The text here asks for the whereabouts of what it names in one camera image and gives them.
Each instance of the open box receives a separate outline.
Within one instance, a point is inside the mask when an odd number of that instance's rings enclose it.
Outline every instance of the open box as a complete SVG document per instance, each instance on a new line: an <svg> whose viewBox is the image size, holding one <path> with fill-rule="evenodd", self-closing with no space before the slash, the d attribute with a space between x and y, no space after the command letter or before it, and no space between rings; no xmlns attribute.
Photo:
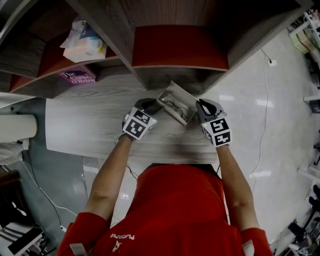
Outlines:
<svg viewBox="0 0 320 256"><path fill-rule="evenodd" d="M173 81L156 101L184 126L197 112L197 99Z"/></svg>

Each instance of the black pants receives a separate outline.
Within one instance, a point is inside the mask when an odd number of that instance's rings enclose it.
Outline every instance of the black pants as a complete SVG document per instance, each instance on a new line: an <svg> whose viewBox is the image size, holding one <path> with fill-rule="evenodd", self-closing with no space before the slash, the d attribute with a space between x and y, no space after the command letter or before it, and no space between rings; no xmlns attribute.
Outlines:
<svg viewBox="0 0 320 256"><path fill-rule="evenodd" d="M168 165L168 164L167 163L152 163L145 170L148 170L151 167L166 166L166 165ZM186 164L186 166L196 167L198 169L201 169L203 171L211 173L212 175L216 176L221 181L221 178L219 177L219 175L217 174L217 172L215 171L215 169L212 167L211 164Z"/></svg>

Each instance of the forearm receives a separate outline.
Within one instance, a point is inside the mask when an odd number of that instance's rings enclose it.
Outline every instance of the forearm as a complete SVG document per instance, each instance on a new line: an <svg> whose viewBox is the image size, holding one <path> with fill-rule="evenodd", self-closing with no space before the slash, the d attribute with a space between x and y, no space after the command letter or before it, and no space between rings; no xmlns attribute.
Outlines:
<svg viewBox="0 0 320 256"><path fill-rule="evenodd" d="M227 145L217 147L230 222L240 230L259 227L250 186Z"/></svg>
<svg viewBox="0 0 320 256"><path fill-rule="evenodd" d="M132 143L127 135L120 138L93 181L85 212L97 214L105 219L112 215Z"/></svg>

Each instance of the pink book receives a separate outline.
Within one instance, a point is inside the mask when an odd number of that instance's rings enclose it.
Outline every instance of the pink book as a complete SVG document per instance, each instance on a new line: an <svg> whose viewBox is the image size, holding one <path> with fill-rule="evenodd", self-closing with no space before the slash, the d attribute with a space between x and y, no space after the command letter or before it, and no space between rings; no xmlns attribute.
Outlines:
<svg viewBox="0 0 320 256"><path fill-rule="evenodd" d="M97 77L86 65L58 72L58 75L73 85L93 83Z"/></svg>

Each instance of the white marker cube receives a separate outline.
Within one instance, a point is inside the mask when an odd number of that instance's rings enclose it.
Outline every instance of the white marker cube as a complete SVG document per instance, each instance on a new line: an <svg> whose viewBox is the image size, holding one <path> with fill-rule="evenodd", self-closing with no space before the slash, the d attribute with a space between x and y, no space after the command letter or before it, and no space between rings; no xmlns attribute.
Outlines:
<svg viewBox="0 0 320 256"><path fill-rule="evenodd" d="M226 117L202 124L205 137L216 148L232 142L232 131Z"/></svg>
<svg viewBox="0 0 320 256"><path fill-rule="evenodd" d="M157 120L133 107L122 131L140 140L157 123Z"/></svg>

